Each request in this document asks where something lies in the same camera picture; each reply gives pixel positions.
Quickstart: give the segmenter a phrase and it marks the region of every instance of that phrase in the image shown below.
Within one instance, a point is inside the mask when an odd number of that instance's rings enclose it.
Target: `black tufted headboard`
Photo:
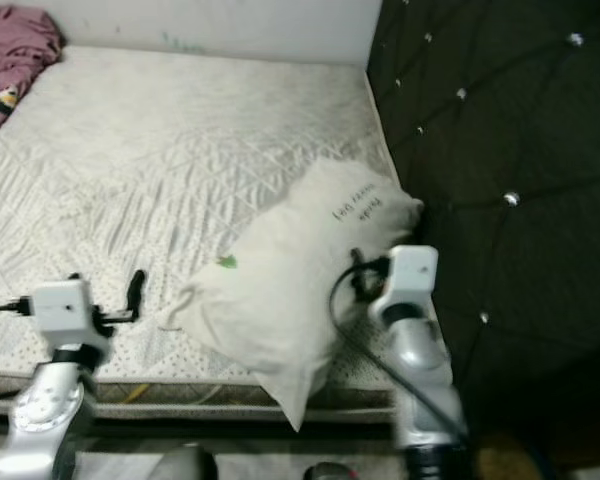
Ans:
[[[600,402],[600,0],[385,0],[368,75],[472,422]]]

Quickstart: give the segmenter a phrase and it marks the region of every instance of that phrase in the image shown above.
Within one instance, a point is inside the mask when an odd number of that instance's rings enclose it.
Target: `mattress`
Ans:
[[[0,129],[0,304],[81,272],[117,309],[144,269],[143,316],[97,372],[99,415],[283,419],[249,372],[158,320],[324,156],[396,178],[361,70],[69,46]],[[47,358],[34,319],[0,315],[0,392]],[[345,347],[307,418],[384,421],[389,390]]]

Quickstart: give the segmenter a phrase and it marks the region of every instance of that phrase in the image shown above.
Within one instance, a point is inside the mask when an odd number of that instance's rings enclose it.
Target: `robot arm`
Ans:
[[[437,407],[435,414],[412,393],[396,390],[395,441],[404,452],[410,479],[473,478],[466,452],[460,398],[437,322],[428,318],[438,252],[427,246],[399,246],[390,252],[383,295],[369,317],[387,329],[391,363]]]
[[[73,475],[77,440],[94,416],[92,375],[109,356],[109,324],[139,317],[144,272],[134,275],[127,309],[104,315],[80,278],[46,283],[30,300],[52,359],[39,364],[15,400],[0,457],[0,480],[65,480]]]

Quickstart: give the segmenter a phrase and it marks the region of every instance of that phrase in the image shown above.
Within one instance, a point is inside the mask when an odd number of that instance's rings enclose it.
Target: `pillow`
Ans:
[[[194,275],[163,327],[181,327],[248,368],[298,430],[337,347],[327,297],[351,250],[365,260],[386,253],[411,233],[422,206],[361,163],[317,160],[231,251]],[[343,288],[336,313],[353,302]]]

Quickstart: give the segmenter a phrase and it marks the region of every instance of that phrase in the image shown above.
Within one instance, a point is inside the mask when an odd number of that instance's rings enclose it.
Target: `pink cloth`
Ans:
[[[42,10],[0,7],[0,91],[15,85],[22,98],[36,76],[58,60],[60,47],[60,33]],[[0,112],[0,125],[6,119]]]

